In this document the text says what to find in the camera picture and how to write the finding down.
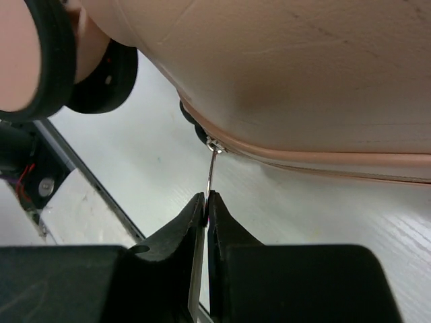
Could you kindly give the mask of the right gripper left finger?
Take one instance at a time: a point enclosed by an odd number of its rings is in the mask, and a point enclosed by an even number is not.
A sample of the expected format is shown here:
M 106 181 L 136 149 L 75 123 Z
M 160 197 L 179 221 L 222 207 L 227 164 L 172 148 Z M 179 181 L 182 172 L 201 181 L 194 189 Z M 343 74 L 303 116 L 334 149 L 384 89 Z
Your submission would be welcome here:
M 123 246 L 1 249 L 2 322 L 196 322 L 204 196 Z

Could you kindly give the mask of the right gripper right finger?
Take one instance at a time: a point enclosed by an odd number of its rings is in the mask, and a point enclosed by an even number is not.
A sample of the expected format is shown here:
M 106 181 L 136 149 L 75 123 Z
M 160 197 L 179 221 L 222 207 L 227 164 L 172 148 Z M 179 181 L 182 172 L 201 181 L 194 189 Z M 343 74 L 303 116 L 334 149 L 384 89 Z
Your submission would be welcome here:
M 208 266 L 215 322 L 401 322 L 378 258 L 354 244 L 266 245 L 211 192 Z

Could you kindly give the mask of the pink hard-shell suitcase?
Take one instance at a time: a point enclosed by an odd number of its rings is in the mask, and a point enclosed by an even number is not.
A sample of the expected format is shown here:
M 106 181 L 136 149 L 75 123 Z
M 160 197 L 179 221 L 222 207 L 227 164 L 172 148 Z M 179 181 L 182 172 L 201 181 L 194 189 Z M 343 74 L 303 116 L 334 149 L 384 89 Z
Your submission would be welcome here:
M 113 111 L 138 54 L 234 153 L 430 183 L 429 1 L 2 1 L 1 118 Z

